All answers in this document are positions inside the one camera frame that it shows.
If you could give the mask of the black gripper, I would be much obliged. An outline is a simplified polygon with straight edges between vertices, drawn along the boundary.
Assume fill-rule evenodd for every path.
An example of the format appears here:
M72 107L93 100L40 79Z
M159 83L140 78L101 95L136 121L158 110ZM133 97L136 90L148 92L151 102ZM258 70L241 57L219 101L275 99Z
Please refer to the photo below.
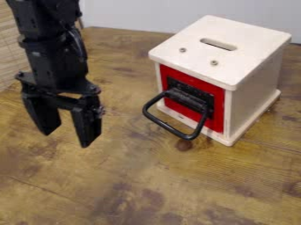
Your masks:
M17 37L30 71L18 73L25 110L39 131L48 135L60 125L57 108L71 110L79 141L87 148L101 134L100 88L87 79L87 51L72 27L53 36Z

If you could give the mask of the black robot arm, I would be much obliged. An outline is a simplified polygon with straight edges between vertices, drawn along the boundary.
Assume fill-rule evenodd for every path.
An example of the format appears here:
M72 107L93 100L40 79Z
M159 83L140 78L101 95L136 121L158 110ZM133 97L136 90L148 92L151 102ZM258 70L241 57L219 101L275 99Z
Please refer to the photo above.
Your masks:
M61 125L60 110L72 115L85 148L101 134L103 106L97 85L87 79L88 55L75 26L79 0L5 0L14 16L30 70L16 74L25 110L45 135Z

